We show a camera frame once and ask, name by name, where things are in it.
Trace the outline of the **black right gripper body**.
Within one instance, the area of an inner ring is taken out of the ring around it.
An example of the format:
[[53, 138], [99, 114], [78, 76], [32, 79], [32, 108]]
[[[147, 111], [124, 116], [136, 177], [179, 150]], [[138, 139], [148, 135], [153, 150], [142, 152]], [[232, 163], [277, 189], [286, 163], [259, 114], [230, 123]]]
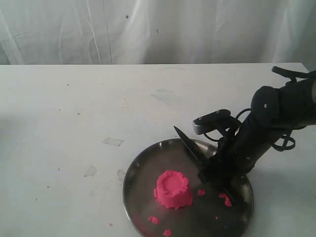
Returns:
[[283, 134], [284, 129], [264, 127], [247, 116], [235, 137], [218, 147], [216, 157], [230, 176], [247, 174]]

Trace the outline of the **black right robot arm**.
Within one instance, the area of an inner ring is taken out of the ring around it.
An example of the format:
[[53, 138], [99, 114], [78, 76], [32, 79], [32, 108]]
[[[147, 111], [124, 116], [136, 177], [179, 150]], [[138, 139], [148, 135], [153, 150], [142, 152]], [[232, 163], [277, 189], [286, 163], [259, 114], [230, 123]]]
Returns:
[[243, 122], [226, 109], [194, 120], [196, 134], [217, 130], [222, 135], [213, 158], [198, 158], [202, 164], [198, 177], [203, 183], [227, 187], [232, 177], [249, 173], [270, 148], [293, 149], [292, 131], [316, 123], [316, 78], [289, 81], [281, 88], [262, 86], [246, 111]]

